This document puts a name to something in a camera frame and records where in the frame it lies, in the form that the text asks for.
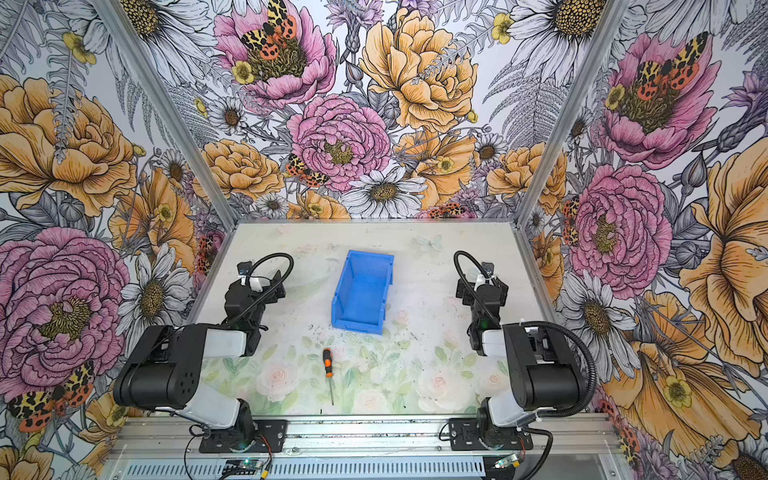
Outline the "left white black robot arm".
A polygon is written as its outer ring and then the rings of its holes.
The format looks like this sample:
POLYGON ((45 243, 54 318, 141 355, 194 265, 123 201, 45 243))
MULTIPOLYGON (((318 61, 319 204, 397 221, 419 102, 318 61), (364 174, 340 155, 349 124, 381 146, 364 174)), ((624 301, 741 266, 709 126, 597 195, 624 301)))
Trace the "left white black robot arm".
POLYGON ((264 435, 248 402, 226 396, 201 379, 211 359, 248 359, 258 348, 266 306, 286 295, 284 282, 294 259, 283 252, 238 265, 239 278, 225 294, 225 318, 218 324, 147 328, 113 387, 115 402, 148 412, 167 412, 202 428, 218 448, 245 451, 264 435))

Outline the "orange black screwdriver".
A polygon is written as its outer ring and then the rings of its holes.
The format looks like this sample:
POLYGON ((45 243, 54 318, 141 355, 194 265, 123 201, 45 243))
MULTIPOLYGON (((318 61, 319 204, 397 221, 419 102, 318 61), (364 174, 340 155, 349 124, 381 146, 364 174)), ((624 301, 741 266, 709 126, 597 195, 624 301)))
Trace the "orange black screwdriver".
POLYGON ((334 387, 333 387, 333 357, 331 350, 329 348, 325 348, 322 352, 322 360, 324 365, 324 371, 325 371, 325 378, 326 383, 328 385, 329 390, 329 396, 331 404, 335 404, 334 399, 334 387))

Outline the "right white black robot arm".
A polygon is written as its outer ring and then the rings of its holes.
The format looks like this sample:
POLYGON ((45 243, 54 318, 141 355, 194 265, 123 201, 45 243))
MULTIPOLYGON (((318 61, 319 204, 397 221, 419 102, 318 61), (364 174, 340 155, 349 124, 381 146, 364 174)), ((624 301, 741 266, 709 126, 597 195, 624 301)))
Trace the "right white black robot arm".
POLYGON ((482 263, 471 282, 459 265, 456 297, 470 308, 467 337, 479 356, 504 360, 507 389, 484 398, 476 418, 448 421, 454 451, 523 451, 533 446, 532 424, 582 411, 597 384, 594 357, 584 341, 553 322, 501 322, 508 286, 482 263))

